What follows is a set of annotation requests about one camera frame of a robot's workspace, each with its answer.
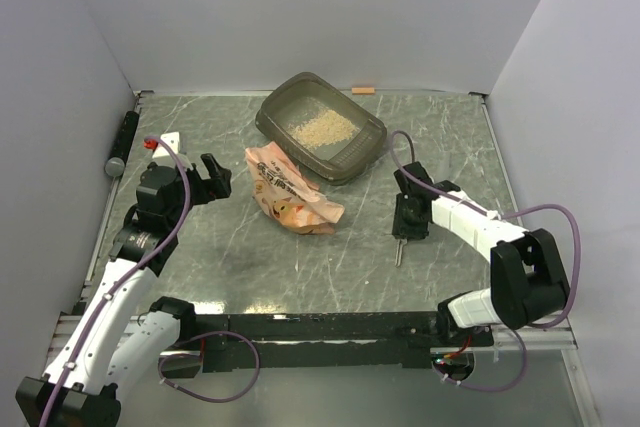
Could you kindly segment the pink cat litter bag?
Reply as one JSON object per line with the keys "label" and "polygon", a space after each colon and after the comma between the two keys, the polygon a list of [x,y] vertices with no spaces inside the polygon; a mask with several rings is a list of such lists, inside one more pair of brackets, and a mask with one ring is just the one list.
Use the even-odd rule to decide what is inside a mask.
{"label": "pink cat litter bag", "polygon": [[299,235],[330,235],[345,207],[330,201],[285,152],[271,142],[245,149],[253,198],[262,211]]}

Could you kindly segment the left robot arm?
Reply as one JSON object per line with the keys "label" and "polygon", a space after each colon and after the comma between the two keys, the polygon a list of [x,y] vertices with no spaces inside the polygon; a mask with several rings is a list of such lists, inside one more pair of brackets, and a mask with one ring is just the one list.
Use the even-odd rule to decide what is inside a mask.
{"label": "left robot arm", "polygon": [[160,354],[189,347],[198,326],[193,304],[161,298],[125,333],[141,298],[178,245],[189,210],[231,194],[231,172],[210,154],[195,165],[151,162],[136,202],[114,239],[99,286],[75,331],[38,378],[24,378],[16,401],[30,426],[114,426],[122,404]]}

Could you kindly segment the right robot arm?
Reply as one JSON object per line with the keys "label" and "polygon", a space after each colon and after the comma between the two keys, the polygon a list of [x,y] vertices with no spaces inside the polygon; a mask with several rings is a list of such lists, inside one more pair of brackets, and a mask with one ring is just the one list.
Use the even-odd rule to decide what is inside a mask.
{"label": "right robot arm", "polygon": [[489,264],[489,286],[457,294],[437,307],[436,332],[458,345],[482,327],[502,324],[512,330],[559,312],[570,300],[556,241],[544,229],[528,231],[502,220],[469,199],[450,181],[435,183],[419,162],[398,168],[392,235],[403,246],[421,241],[439,227],[472,247]]}

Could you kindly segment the grey plastic litter box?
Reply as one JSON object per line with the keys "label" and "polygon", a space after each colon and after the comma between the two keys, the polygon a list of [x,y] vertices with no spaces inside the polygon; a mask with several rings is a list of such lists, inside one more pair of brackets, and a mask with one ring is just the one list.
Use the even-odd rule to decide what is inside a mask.
{"label": "grey plastic litter box", "polygon": [[364,172],[387,139],[380,119],[311,72],[277,87],[263,101],[255,125],[290,158],[333,185]]}

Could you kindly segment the clean litter granules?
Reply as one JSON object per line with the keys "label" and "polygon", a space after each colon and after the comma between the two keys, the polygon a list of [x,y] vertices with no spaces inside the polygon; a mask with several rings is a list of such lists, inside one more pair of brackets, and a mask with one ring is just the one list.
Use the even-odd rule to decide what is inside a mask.
{"label": "clean litter granules", "polygon": [[294,127],[291,136],[304,148],[314,150],[350,140],[357,131],[356,125],[346,117],[333,110],[324,110]]}

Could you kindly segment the black cylinder with grey cap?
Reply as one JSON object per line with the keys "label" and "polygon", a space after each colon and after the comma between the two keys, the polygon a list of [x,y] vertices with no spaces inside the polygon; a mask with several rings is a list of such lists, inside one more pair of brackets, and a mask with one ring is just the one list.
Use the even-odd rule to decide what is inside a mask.
{"label": "black cylinder with grey cap", "polygon": [[112,144],[104,170],[111,178],[121,177],[128,162],[131,147],[139,123],[139,113],[128,111],[119,127]]}

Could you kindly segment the small orange block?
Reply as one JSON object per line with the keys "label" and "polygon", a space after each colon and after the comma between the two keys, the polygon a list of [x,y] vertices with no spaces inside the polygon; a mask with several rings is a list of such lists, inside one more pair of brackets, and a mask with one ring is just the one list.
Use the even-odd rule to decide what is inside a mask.
{"label": "small orange block", "polygon": [[351,93],[353,95],[374,95],[376,89],[374,87],[353,87]]}

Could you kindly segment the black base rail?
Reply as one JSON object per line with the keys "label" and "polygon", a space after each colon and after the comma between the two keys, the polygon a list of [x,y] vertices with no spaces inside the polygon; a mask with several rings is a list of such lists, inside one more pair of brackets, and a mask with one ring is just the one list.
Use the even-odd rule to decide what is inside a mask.
{"label": "black base rail", "polygon": [[489,327],[461,329],[434,311],[309,314],[198,314],[164,353],[200,353],[205,373],[400,365],[426,369],[431,355],[463,345],[491,347]]}

